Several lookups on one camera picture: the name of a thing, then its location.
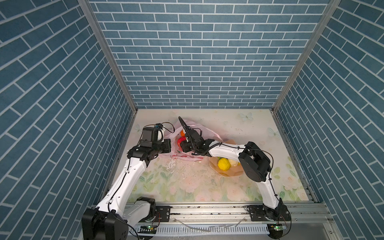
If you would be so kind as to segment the pink plastic bag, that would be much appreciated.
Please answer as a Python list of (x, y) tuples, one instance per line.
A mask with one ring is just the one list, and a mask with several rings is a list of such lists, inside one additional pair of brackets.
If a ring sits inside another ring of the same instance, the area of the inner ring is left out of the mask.
[(182, 160), (182, 161), (201, 161), (206, 156), (198, 155), (195, 152), (194, 147), (198, 151), (203, 150), (202, 145), (205, 140), (213, 139), (218, 142), (222, 142), (222, 138), (211, 129), (206, 128), (205, 126), (195, 123), (190, 120), (184, 120), (185, 124), (190, 127), (192, 130), (195, 130), (198, 135), (198, 140), (194, 141), (192, 144), (191, 141), (187, 140), (187, 135), (184, 136), (184, 128), (180, 122), (174, 124), (174, 127), (171, 127), (171, 131), (166, 130), (165, 139), (169, 139), (171, 143), (171, 151), (166, 154), (160, 154), (160, 159), (171, 159), (171, 160)]

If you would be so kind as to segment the yellow fake lemon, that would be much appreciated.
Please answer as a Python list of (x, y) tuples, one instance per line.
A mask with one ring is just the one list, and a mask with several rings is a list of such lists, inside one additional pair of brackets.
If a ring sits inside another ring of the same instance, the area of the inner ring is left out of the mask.
[(231, 165), (228, 161), (228, 159), (226, 158), (222, 158), (218, 161), (218, 168), (221, 170), (221, 171), (227, 171), (231, 168)]

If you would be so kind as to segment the peach lotus shaped bowl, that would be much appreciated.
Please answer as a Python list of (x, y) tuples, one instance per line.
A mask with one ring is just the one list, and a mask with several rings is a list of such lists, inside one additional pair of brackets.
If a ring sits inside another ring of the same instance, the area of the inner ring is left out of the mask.
[(244, 145), (235, 145), (234, 141), (227, 143), (213, 142), (209, 153), (209, 166), (222, 177), (239, 177), (244, 174), (239, 156)]

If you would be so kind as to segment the cream fake garlic bulb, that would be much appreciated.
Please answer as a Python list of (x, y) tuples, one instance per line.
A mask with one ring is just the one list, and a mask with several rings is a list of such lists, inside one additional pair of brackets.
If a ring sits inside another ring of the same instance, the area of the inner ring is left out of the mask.
[(235, 160), (228, 159), (228, 161), (232, 167), (236, 167), (240, 164), (238, 161)]

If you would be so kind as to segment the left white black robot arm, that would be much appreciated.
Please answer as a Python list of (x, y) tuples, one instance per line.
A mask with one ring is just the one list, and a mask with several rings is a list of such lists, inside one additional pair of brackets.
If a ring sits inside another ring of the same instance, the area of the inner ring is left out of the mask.
[(141, 141), (127, 153), (125, 166), (105, 197), (95, 208), (88, 208), (82, 216), (85, 240), (125, 240), (130, 230), (144, 219), (155, 217), (156, 201), (139, 198), (125, 213), (125, 207), (137, 181), (150, 161), (159, 154), (171, 152), (171, 140)]

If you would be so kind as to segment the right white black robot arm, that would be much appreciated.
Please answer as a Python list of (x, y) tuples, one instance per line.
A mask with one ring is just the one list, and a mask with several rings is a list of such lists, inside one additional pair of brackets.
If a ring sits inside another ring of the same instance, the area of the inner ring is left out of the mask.
[(245, 145), (225, 144), (213, 139), (204, 139), (202, 133), (183, 125), (186, 140), (180, 143), (183, 152), (205, 157), (221, 157), (239, 162), (246, 176), (258, 186), (263, 200), (263, 210), (272, 221), (292, 219), (287, 206), (278, 197), (270, 173), (273, 161), (255, 143)]

